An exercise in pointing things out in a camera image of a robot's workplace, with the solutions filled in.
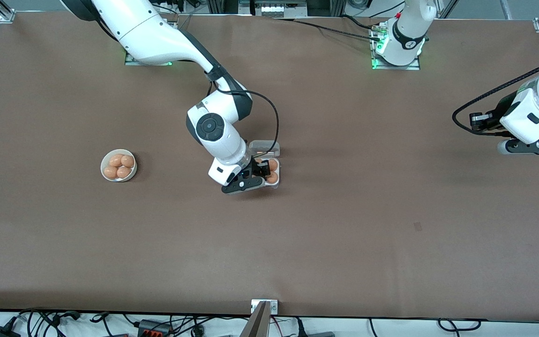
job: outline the brown table surface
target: brown table surface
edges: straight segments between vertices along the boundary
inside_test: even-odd
[[[539,156],[451,121],[539,66],[531,22],[436,21],[421,71],[372,70],[365,41],[293,22],[188,29],[276,103],[280,188],[225,196],[207,176],[184,126],[197,64],[124,66],[96,24],[19,13],[0,27],[0,308],[245,314],[265,297],[283,315],[539,319]],[[274,126],[257,98],[237,124]],[[127,183],[99,172],[117,148],[138,156]]]

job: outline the clear plastic egg carton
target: clear plastic egg carton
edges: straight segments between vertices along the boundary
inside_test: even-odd
[[[253,155],[262,154],[266,152],[268,149],[270,149],[272,143],[274,143],[273,140],[253,140],[248,145],[249,149],[252,151]],[[278,181],[275,183],[268,183],[265,181],[265,185],[267,187],[271,188],[278,188],[278,185],[280,185],[280,161],[278,160],[278,156],[280,155],[280,144],[276,142],[276,145],[272,148],[272,151],[269,151],[267,154],[264,154],[263,156],[257,157],[257,159],[261,160],[276,160],[278,162],[278,167],[276,168],[276,175],[278,175]]]

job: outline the white bowl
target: white bowl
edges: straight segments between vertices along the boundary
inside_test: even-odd
[[[134,158],[134,166],[131,168],[131,171],[130,171],[130,174],[122,179],[122,178],[116,178],[116,179],[109,179],[108,177],[106,177],[104,174],[103,174],[103,169],[105,169],[105,167],[109,166],[109,160],[111,159],[112,156],[114,155],[128,155],[128,156],[132,156],[132,158]],[[134,177],[135,173],[137,172],[137,158],[135,158],[135,156],[128,150],[124,150],[124,149],[118,149],[118,150],[113,150],[113,151],[110,151],[107,155],[105,155],[105,157],[103,157],[103,160],[101,161],[101,175],[109,180],[109,181],[114,181],[114,182],[122,182],[122,181],[128,181],[130,180],[132,177]]]

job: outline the brown egg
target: brown egg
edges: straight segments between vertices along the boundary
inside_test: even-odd
[[[117,171],[117,167],[107,166],[103,169],[103,174],[109,179],[116,179],[118,177]]]
[[[126,167],[133,167],[134,166],[134,158],[132,156],[122,156],[122,165]]]
[[[268,183],[276,183],[276,182],[278,182],[278,173],[272,172],[269,176],[267,176],[267,177],[265,178],[265,180],[266,180]]]
[[[278,169],[278,160],[270,159],[269,160],[269,170],[270,171],[276,171]]]
[[[114,166],[114,167],[120,167],[122,166],[122,157],[124,155],[113,155],[111,156],[111,158],[109,159],[109,166]]]
[[[120,167],[118,168],[118,178],[126,178],[130,174],[131,169],[128,167]]]

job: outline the black cable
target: black cable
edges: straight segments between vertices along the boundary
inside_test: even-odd
[[[107,36],[109,36],[110,38],[112,38],[114,41],[117,41],[117,40],[118,40],[115,36],[113,36],[113,34],[111,34],[111,33],[109,32],[109,30],[107,30],[107,29],[105,28],[105,26],[103,26],[103,23],[102,23],[100,17],[99,17],[99,19],[97,19],[96,21],[97,21],[97,24],[99,25],[99,27],[101,27],[101,29],[103,30],[103,32],[105,32],[105,34],[107,34]]]
[[[41,330],[41,326],[42,324],[45,323],[45,320],[41,320],[41,322],[39,323],[39,326],[36,327],[36,331],[35,331],[35,335],[36,337],[38,337],[39,335],[39,330]]]
[[[134,325],[136,322],[133,322],[131,320],[129,320],[128,316],[126,316],[126,314],[122,314],[122,316],[124,316],[124,319],[128,321],[128,323]]]
[[[353,34],[353,33],[349,33],[349,32],[344,32],[344,31],[342,31],[342,30],[337,30],[337,29],[334,29],[334,28],[328,28],[328,27],[316,25],[315,23],[304,22],[304,21],[293,21],[293,22],[302,23],[303,25],[308,25],[308,26],[312,26],[312,27],[315,27],[315,28],[319,28],[319,29],[329,30],[329,31],[331,31],[331,32],[336,32],[336,33],[338,33],[338,34],[344,34],[344,35],[346,35],[346,36],[352,36],[352,37],[364,38],[364,39],[366,39],[366,40],[372,40],[372,41],[380,41],[380,39],[377,38],[377,37],[360,36],[359,34]]]
[[[32,319],[32,315],[34,312],[30,312],[30,315],[28,315],[28,321],[26,322],[26,334],[28,337],[32,337],[32,333],[30,332],[30,320]]]
[[[297,319],[297,323],[299,324],[299,336],[298,337],[307,337],[307,334],[305,332],[305,326],[303,325],[303,321],[299,317],[295,317]]]
[[[39,333],[39,329],[37,329],[36,327],[37,327],[37,326],[40,327],[41,324],[43,324],[43,322],[45,322],[45,320],[43,320],[42,317],[39,317],[39,319],[36,320],[35,325],[32,326],[32,329],[30,330],[30,334],[28,334],[28,335],[29,335],[29,336],[32,336],[32,334],[35,333],[35,332],[38,334],[38,333]]]
[[[371,318],[370,318],[370,328],[371,328],[371,332],[374,334],[374,337],[378,337],[378,334],[376,333],[376,329],[374,329],[374,322]]]
[[[528,77],[530,77],[531,75],[534,75],[536,73],[539,73],[539,67],[538,68],[535,68],[533,70],[530,70],[526,73],[524,73],[523,75],[519,76],[519,77],[515,77],[514,79],[512,79],[511,81],[508,81],[507,83],[504,83],[503,85],[500,85],[500,86],[497,86],[496,88],[486,92],[485,94],[482,94],[480,96],[477,96],[476,98],[474,98],[473,100],[470,100],[469,102],[465,103],[464,105],[462,105],[462,107],[458,108],[455,110],[455,112],[453,113],[452,115],[452,119],[453,119],[453,122],[455,122],[455,124],[457,124],[457,126],[459,128],[462,128],[463,130],[466,130],[466,132],[470,132],[472,134],[475,134],[477,136],[503,136],[503,137],[509,137],[511,136],[510,132],[477,132],[475,130],[472,130],[471,128],[469,128],[468,126],[464,126],[462,123],[460,123],[458,120],[457,120],[457,115],[463,111],[464,109],[467,109],[468,107],[470,107],[471,105],[483,100],[484,98],[492,95],[492,94],[496,94],[497,92],[499,92],[500,90],[503,90],[511,85],[514,85],[515,83],[517,83],[518,81],[522,81]]]
[[[156,7],[159,7],[159,8],[163,8],[163,9],[166,9],[168,11],[171,11],[172,13],[176,14],[176,15],[179,15],[177,11],[171,9],[171,8],[166,8],[164,6],[159,6],[159,5],[156,5],[156,4],[152,4],[153,6],[156,6]]]
[[[109,326],[107,326],[107,320],[105,320],[105,317],[103,317],[103,325],[105,326],[105,331],[107,331],[109,337],[114,337],[114,335],[112,335],[111,331],[109,330]]]
[[[378,16],[378,15],[380,15],[380,14],[382,14],[382,13],[385,13],[385,12],[387,12],[387,11],[391,11],[392,9],[394,9],[394,8],[396,8],[396,7],[398,7],[398,6],[402,5],[402,4],[404,4],[404,3],[405,3],[405,2],[403,1],[403,2],[401,2],[401,3],[398,4],[398,5],[395,5],[395,6],[391,7],[391,8],[386,9],[385,11],[381,11],[380,13],[375,13],[374,15],[368,16],[368,17],[376,17],[376,16]]]
[[[452,329],[445,328],[444,326],[442,326],[442,321],[447,321],[447,322],[449,322],[449,324],[450,324],[453,328],[452,328]],[[475,330],[479,329],[480,326],[481,326],[481,321],[476,321],[476,322],[477,322],[477,325],[474,326],[474,327],[472,327],[472,328],[462,328],[462,329],[459,329],[459,328],[457,328],[457,326],[452,322],[452,320],[450,320],[449,318],[439,318],[436,322],[438,323],[438,327],[440,327],[442,330],[447,331],[447,332],[454,332],[454,333],[456,333],[456,336],[457,336],[457,337],[460,337],[460,334],[459,334],[460,331],[475,331]]]
[[[43,337],[46,337],[47,336],[47,330],[49,330],[49,327],[51,325],[48,325],[47,328],[45,328],[45,331],[43,331]]]
[[[263,152],[262,154],[254,155],[253,158],[257,158],[259,156],[267,155],[268,153],[270,153],[274,149],[274,147],[276,146],[276,143],[278,142],[278,132],[280,131],[280,117],[278,115],[278,109],[276,109],[276,106],[274,105],[274,103],[269,98],[267,98],[266,96],[263,96],[262,94],[259,94],[259,92],[255,92],[255,91],[251,91],[251,90],[229,90],[229,91],[224,91],[224,90],[221,90],[220,88],[218,88],[217,83],[214,82],[213,84],[216,86],[216,89],[219,92],[223,93],[223,94],[230,94],[230,95],[234,95],[234,94],[254,94],[256,96],[259,96],[259,97],[263,98],[264,100],[266,100],[271,105],[272,109],[274,109],[274,113],[276,114],[276,135],[274,136],[274,142],[272,143],[271,147],[269,147],[269,149],[267,151]]]
[[[342,14],[340,15],[340,17],[346,17],[347,19],[353,21],[353,23],[361,28],[365,28],[365,29],[371,29],[371,26],[367,26],[367,25],[364,25],[363,23],[357,21],[357,19],[355,19],[354,17],[352,17],[351,15],[346,15],[346,14]]]
[[[197,323],[197,324],[195,324],[195,325],[193,325],[193,326],[188,327],[186,330],[180,331],[180,332],[174,334],[173,337],[178,337],[179,335],[182,335],[182,334],[185,333],[186,331],[192,330],[193,328],[195,328],[195,327],[197,327],[197,326],[200,326],[200,325],[203,324],[204,322],[209,322],[209,321],[211,321],[211,320],[214,319],[214,318],[215,318],[215,317],[210,317],[210,318],[207,318],[206,320],[202,320],[201,322],[199,322],[199,323]]]

